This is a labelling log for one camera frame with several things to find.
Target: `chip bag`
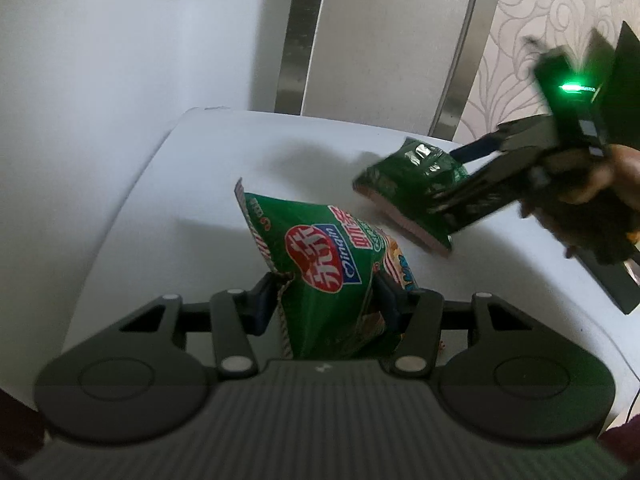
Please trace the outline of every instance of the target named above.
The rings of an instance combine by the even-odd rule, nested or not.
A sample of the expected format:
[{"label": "chip bag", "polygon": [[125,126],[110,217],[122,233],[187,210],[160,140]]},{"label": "chip bag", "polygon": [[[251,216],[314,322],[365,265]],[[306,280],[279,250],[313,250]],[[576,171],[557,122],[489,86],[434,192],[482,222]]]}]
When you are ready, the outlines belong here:
[{"label": "chip bag", "polygon": [[384,269],[405,289],[414,277],[398,244],[332,205],[278,200],[236,185],[258,250],[287,281],[278,294],[284,357],[382,357],[401,336],[385,332],[371,301],[373,272]]},{"label": "chip bag", "polygon": [[465,167],[449,153],[407,137],[397,152],[357,176],[353,189],[375,202],[429,248],[447,255],[451,250],[449,228],[440,215],[427,212],[428,197],[466,177]]}]

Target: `patterned wallpaper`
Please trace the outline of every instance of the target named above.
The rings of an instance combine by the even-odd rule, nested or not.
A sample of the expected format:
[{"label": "patterned wallpaper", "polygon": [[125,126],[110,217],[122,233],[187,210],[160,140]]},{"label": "patterned wallpaper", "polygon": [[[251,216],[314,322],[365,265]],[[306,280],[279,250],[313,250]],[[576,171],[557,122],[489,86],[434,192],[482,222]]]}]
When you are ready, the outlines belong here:
[{"label": "patterned wallpaper", "polygon": [[579,60],[593,27],[615,44],[623,20],[640,32],[640,0],[499,0],[454,140],[471,142],[496,124],[544,110],[529,78],[533,59],[523,38],[565,44]]}]

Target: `wall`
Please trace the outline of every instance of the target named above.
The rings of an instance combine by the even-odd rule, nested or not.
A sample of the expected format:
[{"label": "wall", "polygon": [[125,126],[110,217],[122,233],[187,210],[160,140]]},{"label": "wall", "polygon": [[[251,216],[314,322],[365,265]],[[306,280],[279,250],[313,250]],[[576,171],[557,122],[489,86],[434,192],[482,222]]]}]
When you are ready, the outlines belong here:
[{"label": "wall", "polygon": [[322,0],[302,114],[427,134],[469,1]]},{"label": "wall", "polygon": [[580,59],[596,27],[612,44],[622,20],[640,32],[640,0],[499,0],[482,62],[454,140],[470,142],[496,124],[542,110],[523,38],[565,44]]},{"label": "wall", "polygon": [[111,221],[180,115],[273,107],[284,3],[0,0],[1,388],[31,402]]},{"label": "wall", "polygon": [[291,0],[190,0],[184,17],[185,109],[273,112]]}]

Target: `white table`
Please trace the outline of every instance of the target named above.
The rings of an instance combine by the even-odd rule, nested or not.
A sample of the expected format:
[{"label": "white table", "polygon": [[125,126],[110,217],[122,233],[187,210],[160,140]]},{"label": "white table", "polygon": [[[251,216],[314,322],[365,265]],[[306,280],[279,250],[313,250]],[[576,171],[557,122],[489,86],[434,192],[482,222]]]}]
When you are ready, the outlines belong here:
[{"label": "white table", "polygon": [[[396,238],[420,286],[450,300],[488,290],[516,304],[605,362],[617,387],[612,415],[626,410],[638,381],[620,351],[638,372],[640,312],[624,316],[535,220],[520,219],[511,206],[456,234],[454,252],[444,259],[425,252],[351,190],[352,179],[404,137],[307,117],[189,111],[122,207],[86,280],[64,349],[165,293],[192,302],[226,288],[251,288],[267,267],[234,197],[242,176],[247,191],[333,203],[379,225]],[[272,323],[252,339],[262,364],[278,354],[277,331]],[[203,344],[193,340],[196,354]]]}]

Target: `human hand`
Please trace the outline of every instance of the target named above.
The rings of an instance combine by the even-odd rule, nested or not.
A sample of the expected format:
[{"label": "human hand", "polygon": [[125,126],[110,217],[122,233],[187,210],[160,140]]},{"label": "human hand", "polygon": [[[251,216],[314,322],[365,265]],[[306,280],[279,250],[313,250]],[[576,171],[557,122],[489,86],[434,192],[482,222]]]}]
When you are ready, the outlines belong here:
[{"label": "human hand", "polygon": [[[567,150],[548,156],[544,161],[551,174],[564,171],[586,169],[593,163],[586,150]],[[628,146],[613,144],[607,160],[594,166],[585,184],[559,196],[559,200],[569,204],[584,204],[599,192],[611,188],[619,199],[633,211],[640,213],[640,152]],[[548,229],[566,247],[565,256],[570,258],[576,248],[588,247],[590,234],[583,230],[567,230],[549,212],[522,202],[520,213],[523,218],[534,214],[542,227]]]}]

